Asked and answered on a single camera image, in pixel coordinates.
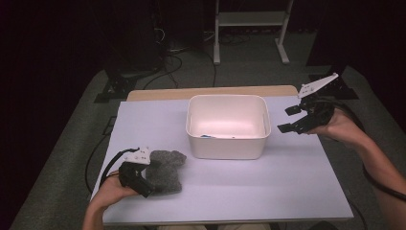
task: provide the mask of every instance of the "black cable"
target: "black cable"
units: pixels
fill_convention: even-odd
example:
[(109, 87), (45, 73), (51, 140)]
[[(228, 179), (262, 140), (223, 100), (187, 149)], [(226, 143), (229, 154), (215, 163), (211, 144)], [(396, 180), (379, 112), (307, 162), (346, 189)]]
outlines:
[(246, 39), (244, 39), (241, 35), (223, 34), (220, 36), (218, 43), (224, 46), (237, 46), (251, 40), (251, 36), (249, 36), (248, 34), (246, 34), (245, 36), (247, 37)]
[[(169, 73), (168, 69), (167, 69), (167, 65), (164, 64), (164, 68), (165, 68), (165, 72)], [(176, 79), (173, 77), (172, 73), (169, 73), (169, 78), (173, 81), (173, 84), (175, 85), (175, 88), (179, 87), (179, 83), (176, 81)]]
[(169, 74), (171, 74), (171, 73), (174, 73), (174, 72), (176, 72), (177, 70), (179, 70), (179, 69), (182, 67), (182, 59), (181, 59), (181, 58), (176, 57), (176, 56), (171, 56), (171, 57), (179, 60), (179, 62), (180, 62), (180, 63), (179, 63), (179, 66), (178, 66), (177, 68), (175, 68), (174, 70), (171, 70), (171, 71), (169, 71), (169, 72), (167, 72), (167, 73), (165, 73), (165, 74), (159, 75), (159, 76), (157, 76), (157, 77), (151, 79), (149, 82), (147, 82), (146, 85), (144, 85), (144, 88), (143, 88), (143, 89), (147, 89), (147, 87), (148, 87), (153, 81), (155, 81), (155, 80), (157, 80), (157, 79), (159, 79), (159, 78), (162, 78), (162, 77), (164, 77), (164, 76), (166, 76), (166, 75), (169, 75)]
[(89, 180), (88, 180), (88, 178), (87, 178), (87, 172), (88, 172), (88, 170), (89, 170), (90, 160), (92, 159), (93, 155), (95, 154), (95, 152), (96, 152), (96, 150), (99, 148), (99, 146), (102, 144), (102, 142), (104, 141), (104, 139), (105, 139), (106, 137), (108, 137), (108, 136), (111, 135), (111, 132), (112, 132), (111, 128), (114, 126), (113, 120), (116, 119), (116, 118), (117, 118), (117, 116), (111, 116), (111, 117), (108, 119), (107, 125), (104, 127), (104, 130), (103, 130), (103, 132), (102, 132), (103, 137), (100, 139), (100, 141), (98, 142), (98, 144), (93, 148), (93, 150), (92, 150), (92, 152), (90, 153), (90, 156), (89, 156), (89, 158), (87, 159), (87, 162), (86, 162), (86, 167), (85, 167), (85, 169), (84, 169), (84, 181), (85, 181), (85, 183), (86, 183), (87, 190), (88, 190), (89, 193), (91, 193), (91, 194), (93, 193), (93, 190), (90, 188)]
[(168, 56), (179, 55), (181, 53), (185, 53), (185, 52), (188, 52), (188, 51), (193, 50), (193, 49), (194, 48), (192, 46), (188, 46), (188, 47), (180, 48), (180, 49), (177, 49), (177, 50), (168, 50)]
[(378, 181), (376, 181), (369, 173), (368, 171), (365, 169), (365, 166), (362, 166), (362, 170), (364, 172), (364, 176), (367, 178), (368, 181), (370, 181), (370, 183), (378, 190), (380, 190), (381, 192), (393, 196), (395, 198), (398, 198), (402, 201), (406, 202), (406, 195), (403, 193), (400, 193), (398, 191), (395, 191), (393, 189), (390, 189), (388, 187), (386, 187), (385, 185), (379, 183)]
[(359, 217), (362, 220), (362, 224), (364, 225), (364, 230), (368, 230), (368, 225), (367, 222), (365, 221), (364, 216), (362, 215), (361, 211), (358, 209), (358, 207), (355, 205), (354, 202), (352, 202), (350, 199), (347, 198), (347, 201), (349, 204), (355, 209), (355, 211), (358, 213)]
[(92, 153), (90, 154), (89, 158), (87, 159), (87, 163), (86, 163), (86, 168), (84, 169), (84, 181), (86, 182), (86, 187), (87, 190), (89, 191), (89, 193), (93, 193), (93, 190), (90, 188), (89, 185), (89, 181), (87, 179), (87, 171), (89, 169), (89, 164), (90, 164), (90, 160), (92, 159), (93, 155), (96, 152), (96, 149), (99, 147), (99, 145), (104, 141), (104, 139), (109, 136), (109, 135), (103, 135), (103, 137), (100, 139), (100, 141), (98, 142), (98, 144), (93, 148)]
[(206, 52), (204, 52), (204, 51), (203, 51), (203, 53), (204, 53), (207, 57), (209, 57), (210, 61), (212, 62), (212, 66), (213, 66), (213, 69), (214, 69), (212, 87), (215, 87), (215, 79), (217, 78), (217, 69), (215, 68), (214, 60), (213, 60), (212, 56), (210, 56), (208, 53), (206, 53)]
[(108, 165), (105, 167), (105, 169), (104, 169), (104, 171), (103, 171), (103, 173), (102, 173), (102, 175), (101, 175), (101, 182), (100, 182), (100, 184), (99, 184), (99, 187), (101, 187), (102, 184), (104, 183), (105, 179), (107, 178), (107, 174), (108, 174), (108, 172), (110, 171), (111, 167), (114, 165), (114, 163), (116, 163), (116, 161), (117, 161), (120, 157), (123, 156), (124, 153), (129, 152), (129, 151), (130, 151), (130, 152), (135, 152), (135, 151), (137, 151), (137, 150), (139, 150), (139, 149), (140, 149), (140, 148), (137, 148), (137, 149), (126, 149), (126, 150), (119, 151), (119, 152), (113, 157), (113, 159), (111, 159), (111, 161), (108, 163)]

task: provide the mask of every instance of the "gray plush toy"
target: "gray plush toy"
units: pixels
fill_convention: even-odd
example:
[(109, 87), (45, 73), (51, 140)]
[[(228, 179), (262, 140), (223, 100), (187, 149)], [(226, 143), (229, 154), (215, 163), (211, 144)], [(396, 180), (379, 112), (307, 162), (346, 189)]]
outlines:
[(180, 193), (177, 168), (185, 164), (186, 156), (177, 150), (154, 150), (150, 154), (151, 164), (146, 169), (146, 180), (155, 187), (152, 196)]

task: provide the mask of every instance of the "shelf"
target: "shelf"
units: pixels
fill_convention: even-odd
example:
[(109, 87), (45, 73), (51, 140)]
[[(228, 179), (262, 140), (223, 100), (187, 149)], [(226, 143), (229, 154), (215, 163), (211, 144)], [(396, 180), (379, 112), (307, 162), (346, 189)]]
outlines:
[(281, 26), (285, 11), (220, 12), (218, 26)]

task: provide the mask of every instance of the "gray carpet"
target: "gray carpet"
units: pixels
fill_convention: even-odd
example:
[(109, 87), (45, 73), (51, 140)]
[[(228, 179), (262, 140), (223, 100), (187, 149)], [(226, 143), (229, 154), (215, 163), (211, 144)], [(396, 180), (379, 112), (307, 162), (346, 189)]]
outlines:
[[(289, 65), (281, 63), (272, 35), (252, 35), (246, 43), (221, 46), (221, 64), (216, 66), (215, 86), (291, 84), (300, 89), (302, 83), (309, 82), (309, 74), (324, 74), (329, 68), (305, 67), (314, 36), (286, 35), (284, 46), (291, 61)], [(212, 46), (207, 45), (205, 48), (211, 55)], [(177, 56), (182, 59), (182, 67), (172, 75), (179, 88), (213, 85), (214, 67), (207, 54), (192, 51)], [(175, 58), (167, 58), (167, 63), (168, 70), (178, 64)], [(152, 78), (139, 80), (136, 89), (142, 89)], [(349, 67), (342, 78), (360, 97), (360, 100), (346, 103), (358, 114), (370, 136), (406, 174), (404, 132), (375, 97), (362, 75)], [(102, 132), (109, 118), (117, 114), (121, 101), (93, 103), (106, 82), (107, 76), (101, 71), (88, 85), (11, 229), (80, 229), (89, 201), (89, 192), (84, 182), (86, 161), (103, 137)], [(156, 88), (174, 88), (174, 83), (168, 77), (162, 77), (148, 86), (148, 89)], [(322, 139), (322, 144), (343, 190), (359, 208), (369, 229), (387, 229), (355, 153), (337, 142)], [(92, 187), (101, 170), (107, 145), (108, 138), (97, 148), (89, 165), (88, 178)], [(340, 230), (363, 229), (360, 216), (354, 209), (353, 212), (355, 218), (332, 223)], [(305, 230), (314, 223), (290, 221), (280, 223), (280, 227)], [(141, 228), (115, 226), (106, 229)]]

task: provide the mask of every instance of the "forearm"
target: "forearm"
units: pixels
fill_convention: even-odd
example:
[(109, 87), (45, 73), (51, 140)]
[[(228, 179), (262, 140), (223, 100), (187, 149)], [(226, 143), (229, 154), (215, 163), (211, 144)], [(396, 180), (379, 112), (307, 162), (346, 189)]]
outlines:
[[(355, 149), (369, 175), (385, 187), (406, 194), (405, 178), (379, 146), (369, 137), (361, 138), (359, 143), (360, 145)], [(406, 226), (406, 201), (388, 195), (375, 187), (373, 187), (373, 191), (390, 229), (404, 229)]]
[(102, 215), (105, 209), (106, 208), (98, 207), (90, 203), (84, 216), (82, 230), (102, 230)]
[(381, 148), (368, 136), (361, 137), (355, 147), (371, 177), (384, 186), (406, 194), (406, 180)]

